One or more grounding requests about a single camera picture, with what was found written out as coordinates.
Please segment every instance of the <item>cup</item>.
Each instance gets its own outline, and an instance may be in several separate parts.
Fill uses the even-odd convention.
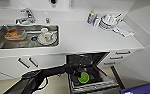
[[[53,33],[46,32],[44,34],[44,37],[45,37],[46,41],[48,41],[48,42],[51,41],[52,40],[52,35],[53,35]]]

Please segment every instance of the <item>green object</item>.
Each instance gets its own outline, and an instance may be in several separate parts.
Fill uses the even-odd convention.
[[[92,10],[91,13],[94,13],[94,10]]]
[[[81,78],[78,78],[80,83],[87,83],[89,81],[89,75],[86,72],[81,73]]]

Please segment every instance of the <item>cabinet handle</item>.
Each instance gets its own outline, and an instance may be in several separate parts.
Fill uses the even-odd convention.
[[[118,54],[130,54],[130,53],[131,53],[131,51],[124,52],[124,53],[118,53],[118,52],[116,52],[117,55],[118,55]]]
[[[116,64],[115,62],[113,62],[113,63],[104,63],[104,65],[109,65],[109,64]]]
[[[31,58],[31,57],[29,58],[29,61],[30,61],[32,64],[34,64],[34,65],[35,65],[35,67],[38,67],[38,64],[35,64],[35,62],[32,60],[32,58]]]
[[[110,57],[109,59],[122,59],[123,58],[123,56],[121,56],[121,57]]]
[[[27,67],[27,68],[30,67],[30,66],[26,65],[26,64],[21,60],[21,58],[19,58],[18,61],[19,61],[21,64],[23,64],[25,67]]]

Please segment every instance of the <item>sink basin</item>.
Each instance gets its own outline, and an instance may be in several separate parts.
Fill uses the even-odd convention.
[[[30,41],[32,36],[39,36],[41,33],[42,28],[48,28],[49,32],[57,31],[55,33],[56,35],[56,41],[53,42],[50,45],[43,45],[38,40]],[[17,29],[17,30],[25,30],[27,33],[27,36],[24,40],[7,40],[4,36],[6,35],[7,31],[11,29]],[[12,48],[31,48],[31,47],[52,47],[57,46],[59,44],[59,27],[57,25],[50,25],[50,26],[44,26],[44,25],[30,25],[30,26],[20,26],[20,25],[3,25],[0,27],[0,49],[12,49]]]

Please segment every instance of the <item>kitchen counter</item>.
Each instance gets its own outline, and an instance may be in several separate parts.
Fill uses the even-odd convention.
[[[0,20],[3,24],[14,24],[14,20]],[[109,52],[121,49],[143,49],[134,37],[122,37],[112,31],[95,28],[85,21],[36,21],[41,25],[59,26],[59,44],[56,47],[0,49],[0,57],[33,56],[50,54],[74,54],[88,52]]]

